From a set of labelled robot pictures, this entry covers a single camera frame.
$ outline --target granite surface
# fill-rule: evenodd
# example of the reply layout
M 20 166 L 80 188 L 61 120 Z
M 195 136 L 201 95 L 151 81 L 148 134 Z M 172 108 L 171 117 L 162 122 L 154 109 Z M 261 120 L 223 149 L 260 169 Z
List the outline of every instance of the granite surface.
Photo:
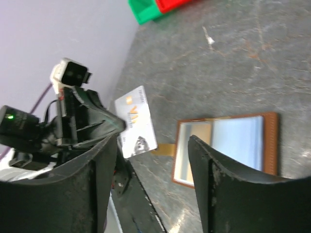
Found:
M 210 45 L 208 37 L 215 43 Z M 198 0 L 140 27 L 115 99 L 144 85 L 158 143 L 179 119 L 280 113 L 280 174 L 311 174 L 311 1 Z M 170 233 L 201 233 L 173 159 L 131 158 Z

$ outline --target black cable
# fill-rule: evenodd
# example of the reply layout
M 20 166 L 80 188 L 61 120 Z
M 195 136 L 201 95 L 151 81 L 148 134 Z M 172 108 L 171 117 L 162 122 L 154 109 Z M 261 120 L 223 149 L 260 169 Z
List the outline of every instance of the black cable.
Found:
M 55 103 L 57 100 L 53 100 L 49 103 L 47 109 L 45 110 L 45 116 L 44 116 L 44 126 L 46 126 L 49 123 L 49 118 L 50 118 L 50 106 Z

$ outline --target credit card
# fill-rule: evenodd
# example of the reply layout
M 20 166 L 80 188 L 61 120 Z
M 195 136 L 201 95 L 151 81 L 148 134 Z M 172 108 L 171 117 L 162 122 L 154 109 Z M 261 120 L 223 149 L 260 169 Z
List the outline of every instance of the credit card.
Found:
M 157 148 L 145 88 L 139 86 L 115 101 L 116 114 L 126 122 L 121 136 L 124 158 Z

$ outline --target green container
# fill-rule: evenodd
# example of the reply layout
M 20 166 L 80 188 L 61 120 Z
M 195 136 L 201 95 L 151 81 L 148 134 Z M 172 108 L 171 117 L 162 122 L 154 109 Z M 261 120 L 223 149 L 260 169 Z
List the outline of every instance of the green container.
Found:
M 128 0 L 133 14 L 139 24 L 162 16 L 155 0 Z

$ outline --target red box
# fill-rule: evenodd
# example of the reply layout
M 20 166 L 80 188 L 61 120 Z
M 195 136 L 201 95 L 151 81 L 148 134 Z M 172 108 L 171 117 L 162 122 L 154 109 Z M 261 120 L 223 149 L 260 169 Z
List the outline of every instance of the red box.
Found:
M 155 0 L 161 13 L 165 14 L 191 0 Z

